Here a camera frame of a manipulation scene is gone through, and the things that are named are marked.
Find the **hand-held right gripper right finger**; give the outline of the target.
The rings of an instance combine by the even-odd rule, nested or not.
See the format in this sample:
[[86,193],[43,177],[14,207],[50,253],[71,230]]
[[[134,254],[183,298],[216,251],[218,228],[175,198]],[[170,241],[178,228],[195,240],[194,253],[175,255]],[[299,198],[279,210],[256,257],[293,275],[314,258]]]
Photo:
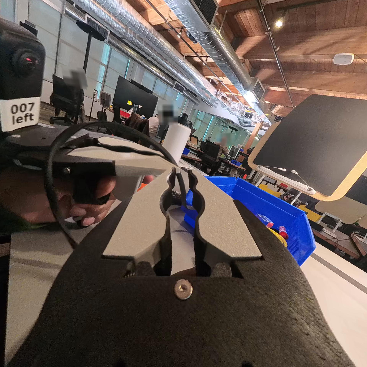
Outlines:
[[229,276],[239,261],[253,261],[262,254],[245,220],[246,207],[193,170],[188,172],[192,206],[197,211],[194,228],[196,275],[209,277],[223,265]]

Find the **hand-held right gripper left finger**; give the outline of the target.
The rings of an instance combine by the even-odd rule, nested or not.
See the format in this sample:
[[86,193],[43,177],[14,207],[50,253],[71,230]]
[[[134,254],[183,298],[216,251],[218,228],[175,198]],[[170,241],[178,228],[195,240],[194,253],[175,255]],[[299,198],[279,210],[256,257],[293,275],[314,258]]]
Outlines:
[[103,256],[125,259],[136,268],[151,265],[158,276],[172,272],[170,218],[176,169],[168,169],[135,193],[111,236]]

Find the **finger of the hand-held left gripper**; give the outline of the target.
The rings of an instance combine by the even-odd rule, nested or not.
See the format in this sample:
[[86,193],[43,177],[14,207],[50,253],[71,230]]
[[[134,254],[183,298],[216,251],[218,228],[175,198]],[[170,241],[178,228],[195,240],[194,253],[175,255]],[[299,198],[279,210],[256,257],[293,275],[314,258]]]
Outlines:
[[165,171],[181,174],[180,168],[170,162],[163,153],[149,148],[143,150],[132,146],[88,146],[67,153],[71,164],[71,176],[75,178],[75,200],[101,200],[96,194],[103,178],[115,177],[117,199],[133,195],[140,179],[160,176]]
[[114,137],[100,137],[97,139],[99,145],[97,149],[98,159],[114,160],[116,162],[163,162],[170,161],[161,152],[144,147],[143,145],[128,140],[118,140]]

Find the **person's left forearm green sleeve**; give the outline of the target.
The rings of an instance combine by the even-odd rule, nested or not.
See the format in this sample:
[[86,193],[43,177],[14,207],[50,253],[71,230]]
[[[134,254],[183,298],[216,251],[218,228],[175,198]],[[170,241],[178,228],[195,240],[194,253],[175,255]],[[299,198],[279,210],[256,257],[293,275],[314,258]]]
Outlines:
[[15,213],[0,207],[0,236],[10,236],[13,233],[38,229],[49,225],[49,223],[29,223]]

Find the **person's left hand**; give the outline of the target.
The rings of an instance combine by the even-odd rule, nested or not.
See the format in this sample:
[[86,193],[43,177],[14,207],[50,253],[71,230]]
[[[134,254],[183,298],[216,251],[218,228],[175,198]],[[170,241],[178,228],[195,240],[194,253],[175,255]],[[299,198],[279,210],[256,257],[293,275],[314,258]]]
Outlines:
[[[114,177],[103,178],[97,185],[96,196],[110,194],[103,205],[88,205],[74,202],[73,181],[67,178],[54,180],[59,208],[66,218],[80,217],[83,226],[96,224],[103,220],[116,201],[112,191],[116,185]],[[42,172],[9,167],[0,176],[1,205],[32,224],[55,222],[44,189]]]

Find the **brown jacket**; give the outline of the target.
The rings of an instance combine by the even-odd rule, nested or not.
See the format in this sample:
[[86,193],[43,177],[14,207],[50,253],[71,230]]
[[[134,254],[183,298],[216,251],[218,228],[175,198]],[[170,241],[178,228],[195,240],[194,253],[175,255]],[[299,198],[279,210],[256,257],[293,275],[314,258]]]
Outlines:
[[149,119],[142,118],[137,113],[132,113],[125,121],[125,126],[135,129],[146,136],[150,136]]

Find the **white bottle with black cap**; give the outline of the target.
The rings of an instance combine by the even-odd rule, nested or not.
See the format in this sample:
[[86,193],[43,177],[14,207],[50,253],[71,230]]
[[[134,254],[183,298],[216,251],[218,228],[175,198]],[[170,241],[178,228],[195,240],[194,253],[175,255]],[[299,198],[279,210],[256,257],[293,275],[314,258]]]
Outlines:
[[186,143],[192,134],[192,122],[189,116],[183,113],[176,121],[168,124],[168,130],[163,140],[163,147],[171,154],[175,164],[180,166],[180,159]]

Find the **large black monitor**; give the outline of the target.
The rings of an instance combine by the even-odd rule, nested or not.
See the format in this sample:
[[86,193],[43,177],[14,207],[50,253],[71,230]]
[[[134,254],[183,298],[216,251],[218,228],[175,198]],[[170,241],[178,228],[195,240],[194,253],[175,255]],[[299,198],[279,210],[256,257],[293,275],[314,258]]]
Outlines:
[[158,104],[158,97],[138,87],[135,83],[118,76],[112,106],[130,110],[137,105],[137,112],[146,118],[153,117]]

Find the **black office chair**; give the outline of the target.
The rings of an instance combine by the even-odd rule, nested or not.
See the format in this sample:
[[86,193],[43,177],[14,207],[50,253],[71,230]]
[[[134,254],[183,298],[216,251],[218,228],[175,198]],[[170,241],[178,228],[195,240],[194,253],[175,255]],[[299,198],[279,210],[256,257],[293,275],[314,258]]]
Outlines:
[[208,169],[210,169],[212,172],[217,166],[221,154],[222,146],[220,145],[220,143],[212,143],[210,141],[207,141],[204,152],[201,156],[200,170],[204,173],[207,173]]
[[85,121],[84,90],[67,84],[64,79],[52,75],[53,91],[50,95],[50,104],[55,108],[55,116],[50,117],[49,122],[74,123],[77,106],[80,104],[78,122]]

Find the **blue plastic bin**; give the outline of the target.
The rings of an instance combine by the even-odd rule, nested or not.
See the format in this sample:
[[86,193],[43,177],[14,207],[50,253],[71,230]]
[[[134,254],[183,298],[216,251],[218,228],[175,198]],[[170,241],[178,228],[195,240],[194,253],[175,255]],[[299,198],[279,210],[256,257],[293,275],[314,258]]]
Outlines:
[[[300,265],[316,248],[306,214],[240,178],[206,178],[246,207],[245,223],[262,254],[262,258],[256,260],[254,265],[274,265],[276,271],[287,276],[300,270]],[[181,207],[185,213],[184,220],[195,228],[197,211],[192,206],[190,188],[185,199],[186,206]],[[271,219],[273,227],[267,228],[256,214]],[[279,226],[286,228],[288,240],[279,235]]]

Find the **black disc on pole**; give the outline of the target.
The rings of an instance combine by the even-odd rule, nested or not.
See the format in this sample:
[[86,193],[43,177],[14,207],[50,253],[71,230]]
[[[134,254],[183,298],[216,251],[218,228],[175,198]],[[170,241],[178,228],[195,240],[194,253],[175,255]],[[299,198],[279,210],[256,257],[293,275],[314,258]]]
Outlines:
[[76,20],[76,25],[88,35],[88,39],[87,39],[87,44],[86,44],[86,49],[85,49],[85,57],[84,57],[84,64],[83,64],[83,70],[86,74],[87,71],[87,65],[88,65],[88,60],[89,60],[89,52],[90,52],[90,46],[91,46],[91,40],[92,38],[98,40],[98,41],[105,41],[105,37],[96,29],[94,29],[91,25],[80,21],[80,20]]

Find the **black board with wooden rim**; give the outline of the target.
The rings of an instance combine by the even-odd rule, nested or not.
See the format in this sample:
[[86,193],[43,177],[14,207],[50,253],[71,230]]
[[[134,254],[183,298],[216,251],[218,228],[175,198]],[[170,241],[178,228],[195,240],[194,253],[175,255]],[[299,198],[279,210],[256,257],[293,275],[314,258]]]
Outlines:
[[367,101],[311,95],[272,124],[249,166],[319,201],[366,204]]

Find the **white ceiling access point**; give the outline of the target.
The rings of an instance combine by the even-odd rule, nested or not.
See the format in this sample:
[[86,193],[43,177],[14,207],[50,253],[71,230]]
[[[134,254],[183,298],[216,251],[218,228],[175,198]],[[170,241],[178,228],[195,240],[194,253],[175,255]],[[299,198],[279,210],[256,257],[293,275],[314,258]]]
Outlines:
[[337,66],[347,66],[354,62],[354,53],[338,53],[333,57],[333,64]]

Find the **silver ventilation duct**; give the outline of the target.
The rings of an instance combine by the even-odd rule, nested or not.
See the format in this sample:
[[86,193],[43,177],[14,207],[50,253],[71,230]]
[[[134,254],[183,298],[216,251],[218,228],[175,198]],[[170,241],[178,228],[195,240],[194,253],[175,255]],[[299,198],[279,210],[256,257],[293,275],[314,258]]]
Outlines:
[[193,38],[250,104],[260,119],[272,124],[266,114],[262,83],[251,77],[227,38],[215,22],[218,2],[215,0],[165,0]]
[[208,105],[217,104],[207,80],[126,1],[76,0],[87,14],[147,56]]

